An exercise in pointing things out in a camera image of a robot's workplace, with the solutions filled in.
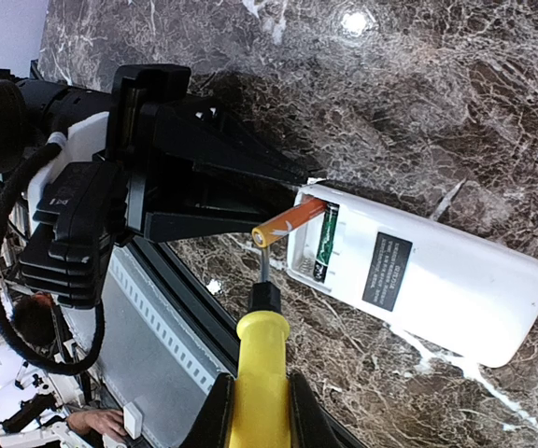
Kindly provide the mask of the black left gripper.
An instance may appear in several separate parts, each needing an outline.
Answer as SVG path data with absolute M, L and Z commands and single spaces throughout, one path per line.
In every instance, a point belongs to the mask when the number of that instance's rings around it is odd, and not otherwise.
M 249 233 L 293 201 L 280 186 L 187 191 L 192 164 L 285 184 L 306 181 L 302 165 L 264 143 L 221 101 L 186 97 L 190 78 L 187 66 L 130 64 L 113 80 L 107 159 L 127 178 L 126 230 L 154 243 Z

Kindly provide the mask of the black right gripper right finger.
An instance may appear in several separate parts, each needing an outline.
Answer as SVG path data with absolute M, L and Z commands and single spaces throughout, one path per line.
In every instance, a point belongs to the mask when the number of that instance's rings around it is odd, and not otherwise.
M 290 375 L 289 384 L 292 447 L 365 447 L 324 411 L 300 372 Z

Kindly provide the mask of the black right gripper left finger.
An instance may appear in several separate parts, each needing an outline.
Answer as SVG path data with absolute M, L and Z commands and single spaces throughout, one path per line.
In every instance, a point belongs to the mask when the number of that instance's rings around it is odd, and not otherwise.
M 225 448 L 230 444 L 234 414 L 235 379 L 221 373 L 187 435 L 187 446 Z

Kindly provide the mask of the yellow handled screwdriver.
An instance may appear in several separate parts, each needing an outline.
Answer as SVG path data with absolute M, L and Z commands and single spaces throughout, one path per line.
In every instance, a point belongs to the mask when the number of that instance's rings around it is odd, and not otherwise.
M 268 248 L 261 252 L 261 279 L 252 287 L 248 312 L 236 332 L 240 347 L 230 445 L 289 447 L 286 340 L 290 325 L 281 313 L 280 291 L 270 281 Z

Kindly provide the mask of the orange AA battery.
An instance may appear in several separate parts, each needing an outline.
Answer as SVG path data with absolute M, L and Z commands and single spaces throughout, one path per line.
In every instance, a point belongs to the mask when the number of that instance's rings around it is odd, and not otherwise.
M 251 231 L 252 241 L 256 246 L 266 248 L 320 215 L 326 208 L 326 202 L 310 197 L 255 227 Z

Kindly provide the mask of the white remote control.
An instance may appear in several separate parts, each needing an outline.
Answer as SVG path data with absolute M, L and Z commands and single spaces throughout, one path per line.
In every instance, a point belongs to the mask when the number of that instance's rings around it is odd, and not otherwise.
M 313 278 L 324 214 L 288 238 L 289 276 L 490 368 L 507 364 L 538 317 L 538 259 L 439 222 L 320 184 L 339 205 L 323 283 Z

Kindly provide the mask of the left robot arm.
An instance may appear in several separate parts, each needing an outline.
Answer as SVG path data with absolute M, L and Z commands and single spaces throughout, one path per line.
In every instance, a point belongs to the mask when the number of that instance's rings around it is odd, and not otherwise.
M 0 69 L 0 173 L 55 130 L 103 112 L 88 160 L 127 174 L 126 226 L 152 242 L 248 232 L 284 207 L 286 186 L 306 169 L 265 144 L 218 99 L 188 91 L 175 64 L 120 67 L 111 92 L 90 91 Z

